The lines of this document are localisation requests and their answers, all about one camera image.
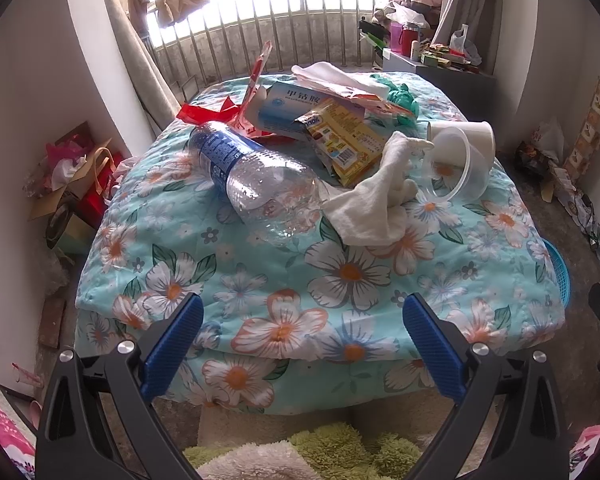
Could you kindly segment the green plastic bag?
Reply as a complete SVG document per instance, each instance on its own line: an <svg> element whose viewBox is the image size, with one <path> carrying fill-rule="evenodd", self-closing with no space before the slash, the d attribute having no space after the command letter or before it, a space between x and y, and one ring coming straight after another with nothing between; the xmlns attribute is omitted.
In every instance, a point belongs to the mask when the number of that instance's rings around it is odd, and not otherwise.
<svg viewBox="0 0 600 480"><path fill-rule="evenodd" d="M379 74L373 74L372 78L378 84L383 84L388 88L387 100L404 110L404 113L396 114L396 123L401 126L415 128L419 116L419 105L408 85L399 84L397 86L389 78Z"/></svg>

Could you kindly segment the red thermos bottle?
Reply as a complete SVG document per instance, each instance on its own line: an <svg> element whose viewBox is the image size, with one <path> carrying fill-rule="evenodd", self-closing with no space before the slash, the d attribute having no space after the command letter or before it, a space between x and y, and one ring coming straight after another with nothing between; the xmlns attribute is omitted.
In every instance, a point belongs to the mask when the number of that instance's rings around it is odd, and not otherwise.
<svg viewBox="0 0 600 480"><path fill-rule="evenodd" d="M412 55L412 43L419 40L419 27L408 22L403 26L400 35L401 54L409 58Z"/></svg>

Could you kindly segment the red plastic wrapper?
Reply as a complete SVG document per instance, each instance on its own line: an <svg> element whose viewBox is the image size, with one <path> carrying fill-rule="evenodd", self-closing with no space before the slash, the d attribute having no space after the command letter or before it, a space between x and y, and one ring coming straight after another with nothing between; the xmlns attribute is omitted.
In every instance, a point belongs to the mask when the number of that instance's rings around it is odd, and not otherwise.
<svg viewBox="0 0 600 480"><path fill-rule="evenodd" d="M250 122L245 116L242 106L236 104L229 96L225 98L218 110L194 104L183 104L176 114L176 118L195 126L200 126L205 122L222 122L249 139L274 136L274 133L262 130Z"/></svg>

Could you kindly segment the grey right curtain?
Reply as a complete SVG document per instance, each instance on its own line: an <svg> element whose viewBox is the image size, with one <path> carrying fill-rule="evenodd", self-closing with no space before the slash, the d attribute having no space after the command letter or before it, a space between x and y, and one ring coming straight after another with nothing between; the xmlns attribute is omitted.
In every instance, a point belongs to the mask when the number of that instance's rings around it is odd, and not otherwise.
<svg viewBox="0 0 600 480"><path fill-rule="evenodd" d="M432 42L449 44L453 32L468 26L468 39L477 48L480 68L491 75L498 54L502 0L442 0L439 24Z"/></svg>

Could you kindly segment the green shaggy rug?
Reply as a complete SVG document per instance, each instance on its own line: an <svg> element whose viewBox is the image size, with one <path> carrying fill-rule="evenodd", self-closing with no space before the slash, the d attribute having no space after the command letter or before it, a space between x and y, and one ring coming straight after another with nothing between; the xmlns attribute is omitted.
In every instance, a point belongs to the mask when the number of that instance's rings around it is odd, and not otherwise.
<svg viewBox="0 0 600 480"><path fill-rule="evenodd" d="M403 479L422 456L410 440L381 434L365 440L345 422L273 443L238 448L192 446L186 460L204 479Z"/></svg>

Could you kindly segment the clear Pepsi plastic bottle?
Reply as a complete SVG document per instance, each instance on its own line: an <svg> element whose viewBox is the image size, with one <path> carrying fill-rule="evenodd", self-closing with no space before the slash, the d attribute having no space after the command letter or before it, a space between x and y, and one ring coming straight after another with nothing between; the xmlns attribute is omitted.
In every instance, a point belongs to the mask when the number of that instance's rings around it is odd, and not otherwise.
<svg viewBox="0 0 600 480"><path fill-rule="evenodd" d="M323 182L303 162L269 150L222 122L194 127L188 147L250 230L282 240L320 221Z"/></svg>

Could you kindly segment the yellow snack wrapper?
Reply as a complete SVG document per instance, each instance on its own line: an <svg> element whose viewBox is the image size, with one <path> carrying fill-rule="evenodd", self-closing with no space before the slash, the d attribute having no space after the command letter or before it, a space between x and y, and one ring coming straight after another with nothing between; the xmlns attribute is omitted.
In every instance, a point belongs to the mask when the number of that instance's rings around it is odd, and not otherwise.
<svg viewBox="0 0 600 480"><path fill-rule="evenodd" d="M328 99L296 119L328 171L352 188L380 161L385 139L334 99Z"/></svg>

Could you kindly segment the white cloth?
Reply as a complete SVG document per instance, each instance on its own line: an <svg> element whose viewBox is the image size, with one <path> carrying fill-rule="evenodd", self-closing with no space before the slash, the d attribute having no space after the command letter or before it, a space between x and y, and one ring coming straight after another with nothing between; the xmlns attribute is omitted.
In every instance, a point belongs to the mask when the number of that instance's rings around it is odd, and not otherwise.
<svg viewBox="0 0 600 480"><path fill-rule="evenodd" d="M408 176L414 151L434 144L395 131L386 142L377 171L349 191L332 188L322 203L323 216L349 246L389 246L404 235L407 215L402 205L418 193Z"/></svg>

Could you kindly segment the clear plastic cup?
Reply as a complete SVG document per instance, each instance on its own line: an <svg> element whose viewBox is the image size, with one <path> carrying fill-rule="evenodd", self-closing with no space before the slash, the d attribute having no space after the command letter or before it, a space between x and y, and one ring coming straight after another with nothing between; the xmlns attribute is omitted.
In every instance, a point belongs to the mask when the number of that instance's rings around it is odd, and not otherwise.
<svg viewBox="0 0 600 480"><path fill-rule="evenodd" d="M461 128L448 127L431 140L422 163L422 188L435 203L468 204L478 200L489 183L491 166Z"/></svg>

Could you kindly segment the white paper cup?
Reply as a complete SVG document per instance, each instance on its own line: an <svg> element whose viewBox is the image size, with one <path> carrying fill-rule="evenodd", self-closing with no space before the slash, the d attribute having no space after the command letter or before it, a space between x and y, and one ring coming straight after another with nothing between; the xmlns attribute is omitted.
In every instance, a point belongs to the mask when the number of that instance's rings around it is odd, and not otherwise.
<svg viewBox="0 0 600 480"><path fill-rule="evenodd" d="M491 169L495 160L495 139L492 126L488 122L458 122L457 120L430 120L427 127L427 139L434 137L447 128L459 128L467 136L468 142L476 148Z"/></svg>

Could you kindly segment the floral turquoise quilt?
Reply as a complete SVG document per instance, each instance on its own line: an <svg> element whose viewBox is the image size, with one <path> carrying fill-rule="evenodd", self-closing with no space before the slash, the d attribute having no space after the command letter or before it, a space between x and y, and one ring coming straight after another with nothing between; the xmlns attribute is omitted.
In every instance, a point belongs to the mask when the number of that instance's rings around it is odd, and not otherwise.
<svg viewBox="0 0 600 480"><path fill-rule="evenodd" d="M112 198L76 292L81 356L140 337L197 294L204 324L170 398L295 415L431 386L402 322L413 292L498 353L564 325L550 253L503 167L475 202L409 202L404 237L385 248L344 244L319 212L272 240L204 175L191 131L168 125Z"/></svg>

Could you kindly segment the blue medicine box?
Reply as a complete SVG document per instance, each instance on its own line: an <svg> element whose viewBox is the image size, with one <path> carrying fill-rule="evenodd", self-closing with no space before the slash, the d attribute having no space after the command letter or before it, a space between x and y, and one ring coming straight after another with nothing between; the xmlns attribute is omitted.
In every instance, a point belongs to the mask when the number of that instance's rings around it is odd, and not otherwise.
<svg viewBox="0 0 600 480"><path fill-rule="evenodd" d="M328 99L323 92L276 81L266 90L264 101L259 105L258 124L269 133L302 140L306 129L298 118Z"/></svg>

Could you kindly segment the red white paper snack bag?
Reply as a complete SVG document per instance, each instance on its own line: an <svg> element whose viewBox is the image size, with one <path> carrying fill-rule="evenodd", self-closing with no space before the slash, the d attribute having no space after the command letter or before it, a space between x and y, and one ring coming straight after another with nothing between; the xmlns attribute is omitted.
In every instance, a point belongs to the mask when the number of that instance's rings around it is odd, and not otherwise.
<svg viewBox="0 0 600 480"><path fill-rule="evenodd" d="M245 136L257 136L260 132L260 130L247 118L247 112L252 101L258 95L260 88L259 79L262 75L263 69L265 68L266 62L268 62L268 57L270 56L272 49L272 42L270 40L266 40L259 56L256 59L256 62L253 64L246 93L242 99L242 104L240 104L240 111L235 118L235 126Z"/></svg>

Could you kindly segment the metal balcony railing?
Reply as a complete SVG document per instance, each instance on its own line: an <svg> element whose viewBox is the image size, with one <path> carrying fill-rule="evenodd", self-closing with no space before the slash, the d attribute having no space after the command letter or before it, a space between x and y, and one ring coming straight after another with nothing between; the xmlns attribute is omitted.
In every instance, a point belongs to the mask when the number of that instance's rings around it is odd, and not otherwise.
<svg viewBox="0 0 600 480"><path fill-rule="evenodd" d="M266 67L327 61L356 70L372 65L374 47L358 29L388 0L209 0L187 18L160 24L151 6L145 44L169 84L202 89L247 75L265 44Z"/></svg>

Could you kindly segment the white tissue sheet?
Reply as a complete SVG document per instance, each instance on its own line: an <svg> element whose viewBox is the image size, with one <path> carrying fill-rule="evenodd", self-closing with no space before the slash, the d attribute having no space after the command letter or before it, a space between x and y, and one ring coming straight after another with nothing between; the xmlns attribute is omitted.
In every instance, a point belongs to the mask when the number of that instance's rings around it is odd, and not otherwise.
<svg viewBox="0 0 600 480"><path fill-rule="evenodd" d="M389 87L372 78L369 73L346 73L329 62L315 62L306 67L294 65L291 67L291 73L297 78L317 84L340 84L374 94L381 99L388 99Z"/></svg>

